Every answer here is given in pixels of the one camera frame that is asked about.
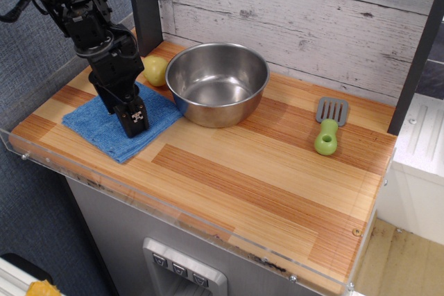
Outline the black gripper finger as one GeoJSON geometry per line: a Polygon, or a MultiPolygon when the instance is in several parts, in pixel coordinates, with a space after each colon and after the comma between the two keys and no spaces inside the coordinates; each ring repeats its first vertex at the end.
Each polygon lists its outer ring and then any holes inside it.
{"type": "Polygon", "coordinates": [[[93,84],[96,92],[98,93],[99,97],[101,98],[103,104],[105,105],[107,111],[109,114],[114,114],[114,106],[115,106],[115,99],[114,96],[104,87],[100,86],[97,82],[93,84]]]}
{"type": "Polygon", "coordinates": [[[149,129],[148,115],[140,96],[136,96],[128,103],[115,106],[114,112],[129,138],[136,137],[149,129]]]}

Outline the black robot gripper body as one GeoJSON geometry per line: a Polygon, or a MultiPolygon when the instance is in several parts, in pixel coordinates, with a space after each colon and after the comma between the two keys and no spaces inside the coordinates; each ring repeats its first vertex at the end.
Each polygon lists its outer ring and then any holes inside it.
{"type": "Polygon", "coordinates": [[[77,54],[91,66],[89,81],[106,88],[114,96],[115,106],[139,96],[135,79],[144,66],[137,40],[124,25],[87,24],[76,28],[74,44],[77,54]]]}

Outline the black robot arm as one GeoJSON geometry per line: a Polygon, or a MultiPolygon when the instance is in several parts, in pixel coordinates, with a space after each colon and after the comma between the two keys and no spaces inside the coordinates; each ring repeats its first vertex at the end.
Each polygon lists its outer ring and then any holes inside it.
{"type": "Polygon", "coordinates": [[[108,0],[18,0],[1,21],[17,21],[30,3],[50,16],[73,41],[78,57],[89,62],[89,81],[126,135],[132,138],[147,130],[146,107],[135,83],[144,70],[137,40],[124,25],[112,22],[108,0]]]}

